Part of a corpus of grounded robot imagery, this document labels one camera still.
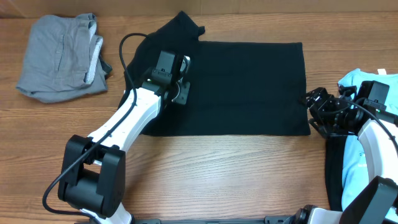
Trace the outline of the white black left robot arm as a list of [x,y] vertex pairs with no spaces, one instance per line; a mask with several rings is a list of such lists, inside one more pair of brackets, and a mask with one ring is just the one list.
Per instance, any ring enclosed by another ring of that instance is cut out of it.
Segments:
[[121,106],[89,136],[67,142],[58,197],[90,223],[134,223],[123,206],[126,154],[141,131],[169,104],[187,102],[190,83],[183,79],[190,57],[161,51],[142,75],[126,74]]

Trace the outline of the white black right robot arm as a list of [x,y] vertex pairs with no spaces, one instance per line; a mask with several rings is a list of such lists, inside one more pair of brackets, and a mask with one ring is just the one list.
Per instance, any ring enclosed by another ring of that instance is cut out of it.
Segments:
[[355,135],[366,155],[369,183],[342,211],[306,205],[286,223],[396,223],[397,115],[386,110],[389,85],[363,81],[335,97],[318,87],[302,97],[311,126],[324,138]]

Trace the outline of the black t-shirt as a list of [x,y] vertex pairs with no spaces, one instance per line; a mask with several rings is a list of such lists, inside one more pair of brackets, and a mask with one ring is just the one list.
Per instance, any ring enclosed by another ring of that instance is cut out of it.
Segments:
[[201,41],[204,32],[180,12],[138,46],[127,67],[133,79],[156,65],[161,50],[191,58],[187,102],[167,105],[145,135],[310,134],[301,43]]

